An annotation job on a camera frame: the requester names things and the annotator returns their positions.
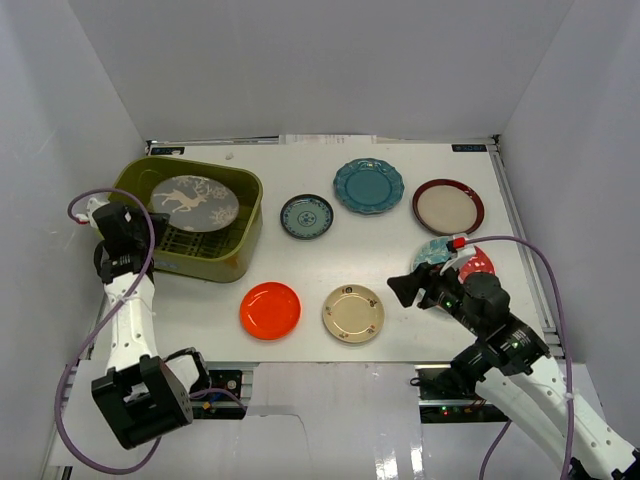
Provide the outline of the grey reindeer plate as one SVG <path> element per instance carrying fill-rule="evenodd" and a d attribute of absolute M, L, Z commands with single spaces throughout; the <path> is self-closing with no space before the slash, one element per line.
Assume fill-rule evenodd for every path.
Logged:
<path fill-rule="evenodd" d="M 151 193 L 155 213 L 167 214 L 169 225 L 178 230 L 208 233 L 230 226 L 240 204 L 235 193 L 208 177 L 180 175 L 159 183 Z"/>

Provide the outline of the teal scalloped plate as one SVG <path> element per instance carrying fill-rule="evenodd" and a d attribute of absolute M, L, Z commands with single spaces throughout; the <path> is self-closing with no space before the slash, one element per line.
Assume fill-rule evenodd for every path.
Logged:
<path fill-rule="evenodd" d="M 335 174 L 336 198 L 349 211 L 378 215 L 393 209 L 404 195 L 402 175 L 388 162 L 375 158 L 354 159 Z"/>

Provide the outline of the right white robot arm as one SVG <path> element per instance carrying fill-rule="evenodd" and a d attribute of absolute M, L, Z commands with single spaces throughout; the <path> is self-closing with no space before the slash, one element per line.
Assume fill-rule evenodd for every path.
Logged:
<path fill-rule="evenodd" d="M 636 479 L 639 450 L 611 428 L 577 392 L 567 367 L 509 308 L 499 279 L 423 263 L 391 277 L 403 307 L 439 307 L 475 335 L 441 379 L 461 397 L 497 407 L 571 479 Z"/>

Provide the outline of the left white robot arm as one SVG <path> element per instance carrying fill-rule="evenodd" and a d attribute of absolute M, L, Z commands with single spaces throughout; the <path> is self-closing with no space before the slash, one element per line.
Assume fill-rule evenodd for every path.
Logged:
<path fill-rule="evenodd" d="M 156 346 L 153 251 L 168 215 L 97 198 L 87 213 L 102 237 L 94 264 L 111 314 L 106 371 L 91 394 L 120 445 L 133 449 L 191 424 L 190 398 L 205 396 L 212 377 L 194 348 L 162 357 Z"/>

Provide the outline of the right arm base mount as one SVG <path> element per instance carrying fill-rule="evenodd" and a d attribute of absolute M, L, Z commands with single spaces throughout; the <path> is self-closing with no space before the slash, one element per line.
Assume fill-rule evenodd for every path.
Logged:
<path fill-rule="evenodd" d="M 409 380 L 417 389 L 420 420 L 429 424 L 504 423 L 507 417 L 466 387 L 458 385 L 446 364 L 418 365 Z"/>

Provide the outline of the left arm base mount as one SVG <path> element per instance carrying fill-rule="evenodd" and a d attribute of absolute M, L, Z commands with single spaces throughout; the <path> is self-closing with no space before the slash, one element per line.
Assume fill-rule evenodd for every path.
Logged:
<path fill-rule="evenodd" d="M 237 369 L 213 369 L 209 382 L 194 386 L 190 393 L 196 420 L 241 420 L 246 415 L 242 399 L 243 372 Z"/>

